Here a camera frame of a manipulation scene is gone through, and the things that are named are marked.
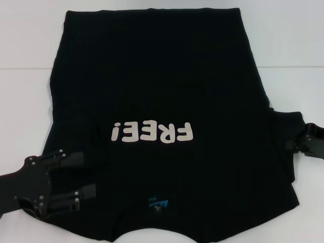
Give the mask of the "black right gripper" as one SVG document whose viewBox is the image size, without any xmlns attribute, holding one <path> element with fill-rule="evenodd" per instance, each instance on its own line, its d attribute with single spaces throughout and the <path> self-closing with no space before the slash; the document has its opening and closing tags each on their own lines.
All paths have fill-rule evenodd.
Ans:
<svg viewBox="0 0 324 243">
<path fill-rule="evenodd" d="M 305 156 L 323 159 L 323 128 L 314 123 L 306 124 L 305 139 L 288 140 L 285 149 L 288 152 L 303 152 Z"/>
</svg>

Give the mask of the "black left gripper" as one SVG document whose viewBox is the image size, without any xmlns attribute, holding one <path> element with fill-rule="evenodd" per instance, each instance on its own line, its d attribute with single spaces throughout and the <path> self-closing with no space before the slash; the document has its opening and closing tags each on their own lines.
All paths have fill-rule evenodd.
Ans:
<svg viewBox="0 0 324 243">
<path fill-rule="evenodd" d="M 96 197 L 96 184 L 50 195 L 48 170 L 82 168 L 84 164 L 83 152 L 67 153 L 63 149 L 26 158 L 21 169 L 1 176 L 1 215 L 22 209 L 36 218 L 44 218 L 79 211 L 82 201 Z"/>
</svg>

